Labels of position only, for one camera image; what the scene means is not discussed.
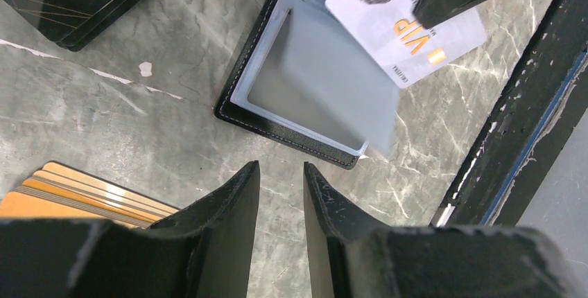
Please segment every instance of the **black leather card holder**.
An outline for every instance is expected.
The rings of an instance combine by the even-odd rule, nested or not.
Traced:
[[[251,33],[249,34],[241,53],[236,59],[236,64],[227,79],[225,87],[220,94],[214,108],[214,115],[228,123],[232,123],[263,137],[282,143],[288,147],[300,150],[309,155],[313,155],[314,157],[350,170],[357,163],[357,160],[359,159],[358,156],[346,153],[333,146],[329,146],[283,125],[270,121],[258,114],[247,111],[246,109],[235,105],[230,100],[231,95],[235,90],[235,86],[239,83],[243,70],[259,42],[259,38],[270,19],[276,3],[277,0],[266,0],[263,5]]]

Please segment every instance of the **white card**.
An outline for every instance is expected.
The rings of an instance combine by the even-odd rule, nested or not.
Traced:
[[[483,44],[475,8],[425,29],[418,0],[326,0],[327,8],[401,89]]]

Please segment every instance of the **marble surface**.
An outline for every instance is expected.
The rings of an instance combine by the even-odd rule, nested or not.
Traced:
[[[0,3],[0,195],[56,160],[183,207],[258,159],[248,295],[310,297],[302,162],[388,224],[428,224],[550,1],[479,6],[489,41],[404,90],[391,155],[351,171],[213,117],[263,0],[145,0],[79,53]]]

